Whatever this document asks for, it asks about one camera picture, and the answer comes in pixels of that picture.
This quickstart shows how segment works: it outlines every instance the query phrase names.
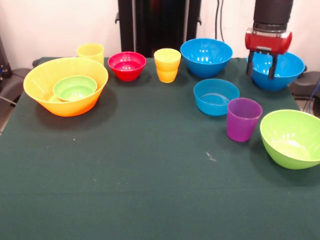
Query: white speck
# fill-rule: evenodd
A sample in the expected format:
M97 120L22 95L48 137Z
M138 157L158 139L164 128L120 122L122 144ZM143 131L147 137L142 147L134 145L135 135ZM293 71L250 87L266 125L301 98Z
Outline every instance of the white speck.
M217 160L215 160L215 159L210 155L209 152L206 151L205 153L206 153L206 155L208 156L208 158L209 158L211 161L217 162Z

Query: bowl rim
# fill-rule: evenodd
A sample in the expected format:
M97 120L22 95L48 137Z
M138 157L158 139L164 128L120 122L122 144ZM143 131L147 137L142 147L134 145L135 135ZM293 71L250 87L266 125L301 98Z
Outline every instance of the bowl rim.
M79 52L81 48L84 48L87 46L92 46L92 45L99 46L101 48L101 51L96 54L92 54L92 55L87 55L87 54L83 54L83 53ZM97 43L97 42L87 42L87 43L81 44L80 46L78 46L76 48L76 53L78 55L84 55L84 56L90 56L90 57L96 57L96 56L100 55L101 53L103 53L104 51L105 51L105 47L101 43Z
M317 121L320 122L320 118L317 118L316 116L314 115L311 115L307 112L304 112L304 111L300 111L300 110L294 110L294 109L279 109L279 110L275 110L275 111L271 111L269 112L268 114L266 114L261 122L260 122L260 126L259 126L259 129L260 129L260 134L261 134L261 137L263 138L263 140L269 145L272 147L272 145L270 144L270 141L268 139L265 138L264 134L263 134L263 131L262 131L262 126L263 126L263 122L268 118L270 117L271 115L273 114L277 114L277 113L281 113L281 112L292 112L292 113L298 113L298 114L303 114L303 115L306 115L308 116L309 118L313 118ZM296 161L300 161L300 162L305 162L305 163L315 163L315 162L320 162L320 159L302 159L301 157L299 158L293 158L291 156L288 156L280 151L278 151L277 149L273 148L277 153L287 157L287 158L290 158L290 159L293 159L293 160L296 160Z
M143 57L144 62L143 62L143 64L142 64L141 67L139 67L139 68L137 68L137 69L132 69L132 70L131 70L131 69L130 69L130 70L119 70L119 69L116 69L116 68L112 67L111 64L110 64L110 59L114 58L114 57L117 56L117 55L121 55L121 54L134 54L134 55L141 56L141 57ZM138 52L135 52L135 51L121 51L121 52L118 52L118 53L116 53L116 54L113 54L111 57L108 58L108 66L109 66L113 71L119 71L119 72L123 72L123 73L126 73L126 72L130 73L130 72L134 72L134 71L139 71L139 70L143 69L143 68L146 66L146 64L147 64L147 59L146 59L146 57L143 56L142 54L138 53Z
M241 100L245 100L245 101L249 101L249 102L257 105L258 108L259 108L259 110L260 110L260 114L259 114L258 116L256 116L256 117L240 117L240 116L237 116L236 114L234 114L233 111L230 110L231 104L234 103L234 102L237 101L237 100L240 100L240 101L241 101ZM248 98L248 97L237 97L237 98L231 99L231 100L229 101L229 103L228 103L228 112L229 112L232 116L237 117L237 118L239 118L239 119L254 120L254 119L260 119L261 116L262 116L262 114L263 114L263 112L264 112L264 110L263 110L262 106L260 105L260 103L258 103L257 101L255 101L255 100L253 100L253 99L251 99L251 98Z
M296 54L294 54L294 53L292 53L292 52L289 52L289 51L285 52L283 55L292 55L292 56L294 56L295 58L297 58L297 59L303 64L303 69L302 69L299 73L294 74L294 75L274 76L274 78L278 78L278 79L288 79L288 78L293 78L293 77L296 77L296 76L300 76L300 75L304 72L304 70L305 70L305 68L306 68L305 62L304 62L299 56L297 56ZM254 72L257 72L257 73L260 73L260 74L262 74L262 75L268 76L268 73L266 73L266 72L262 72L262 71L259 71L259 70L256 70L256 69L253 69L253 71L254 71Z
M189 43L189 42L193 42L193 41L198 41L198 40L209 40L209 41L213 41L213 42L219 42L219 43L222 43L224 45L226 45L230 50L231 50L231 55L230 57L225 60L225 61L221 61L221 62L217 62L217 63L202 63L202 62L198 62L198 61L194 61L194 60L191 60L189 58L187 58L184 53L182 52L182 48L183 46L186 44L186 43ZM231 46L229 46L227 43L225 43L224 41L220 41L220 40L217 40L217 39L214 39L214 38L208 38L208 37L199 37L199 38L193 38L193 39L190 39L188 41L185 41L181 47L180 47L180 53L181 55L183 56L184 59L187 59L188 61L190 62L193 62L193 63L196 63L196 64L200 64L200 65L207 65L207 66L211 66L211 65L218 65L218 64L224 64L228 61L230 61L230 59L232 58L233 54L234 54L234 51L232 50Z
M175 59L174 61L162 61L160 59L157 58L157 61L160 62L160 63L176 63L177 61L180 61L181 59L181 52L174 49L174 48L170 48L170 47L163 47L163 48L159 48L158 50L156 50L154 53L153 53L153 58L154 60L156 60L156 55L159 54L160 51L164 51L164 50L169 50L169 51L172 51L172 52L175 52L179 55L179 57L177 59Z
M58 99L60 99L60 100L62 100L62 101L74 102L74 101L70 101L70 100L68 100L68 99L65 99L65 98L63 98L63 97L61 97L61 96L58 96L58 94L57 94L57 89L56 89L59 83L62 83L62 82L65 81L66 79L74 78L74 77L85 77L85 78L87 78L87 79L90 79L90 81L91 81L92 83L94 83L94 90L93 90L93 92L90 93L88 96L90 96L91 94L95 93L95 91L97 91L98 84L97 84L96 80L94 80L92 77L85 76L85 75L66 76L66 77L60 79L59 81L57 81L57 82L54 84L54 86L53 86L53 89L52 89L53 94L54 94Z
M34 97L34 96L31 96L30 93L28 93L28 91L26 90L25 88L25 84L26 84L26 79L29 78L29 75L32 74L33 71L35 71L35 69L39 68L40 66L41 67L45 67L46 65L49 65L51 62L58 62L58 61L61 61L61 60L78 60L78 59L81 59L81 61L89 61L89 62L92 62L94 64L99 64L99 66L102 66L103 67L103 70L105 71L106 73L106 81L104 84L101 85L100 88L98 88L96 91L94 91L92 94L86 96L85 98L82 98L82 99L78 99L78 100L75 100L75 101L57 101L57 102L51 102L51 101L44 101L44 100L41 100L39 99L38 97ZM102 89L106 86L107 82L109 80L109 73L107 71L107 69L105 68L105 66L103 66L101 63L95 61L95 60L92 60L90 58L85 58L85 57L77 57L77 56L71 56L71 57L59 57L59 58L55 58L55 59L52 59L52 60L49 60L49 61L46 61L44 63L41 63L40 65L36 66L35 68L33 68L24 78L23 80L23 90L25 91L25 93L32 99L36 100L37 102L39 103L45 103L45 104L70 104L70 103L76 103L76 102L80 102L84 99L87 99L93 95L95 95L97 92L99 91L102 91Z
M240 96L239 88L238 88L235 84L233 84L232 82L227 81L227 80L224 80L224 79L221 79L221 78L208 78L208 79L204 79L204 80L201 80L201 81L197 82L197 84L194 85L194 87L193 87L193 95L194 95L194 97L195 97L197 100L199 100L200 102L202 102L202 103L205 103L205 104L211 105L211 106L228 106L229 102L230 102L231 100L233 100L233 99L231 99L227 104L215 104L215 103L210 103L210 102L207 102L207 101L203 101L203 100L198 96L198 94L196 94L196 88L199 87L199 85L202 85L202 84L204 84L204 83L206 83L206 82L222 82L222 83L226 83L226 84L232 86L235 90L237 90L237 97L235 97L235 98L233 98L233 99L237 99L237 98L239 98L239 96Z

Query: yellow cup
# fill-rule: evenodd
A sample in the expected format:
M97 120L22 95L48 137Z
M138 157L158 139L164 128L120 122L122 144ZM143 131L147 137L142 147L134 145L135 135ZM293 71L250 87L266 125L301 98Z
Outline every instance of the yellow cup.
M172 48L162 48L154 53L156 73L163 83L172 83L177 76L181 53Z
M105 65L104 46L99 43L86 43L76 49L78 57L95 60Z

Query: blue bowl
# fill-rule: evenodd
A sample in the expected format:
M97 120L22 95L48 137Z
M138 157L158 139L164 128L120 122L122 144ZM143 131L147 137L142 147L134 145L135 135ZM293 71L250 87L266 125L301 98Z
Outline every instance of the blue bowl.
M233 83L212 78L198 82L193 88L198 109L210 116L227 114L228 103L239 98L239 89Z
M195 38L180 47L188 69L197 77L211 78L220 73L232 57L232 48L211 38Z
M304 62L298 56L289 52L278 56L274 79L268 79L272 56L255 52L252 61L253 81L258 87L268 91L278 91L285 88L305 70Z

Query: green bowl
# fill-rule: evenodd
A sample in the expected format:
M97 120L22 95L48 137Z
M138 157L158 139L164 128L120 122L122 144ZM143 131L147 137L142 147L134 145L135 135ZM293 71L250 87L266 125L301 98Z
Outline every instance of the green bowl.
M58 81L53 87L53 93L62 101L77 101L93 94L97 87L97 82L93 78L74 75Z
M320 164L320 119L297 110L277 110L261 121L263 145L270 157L287 169Z

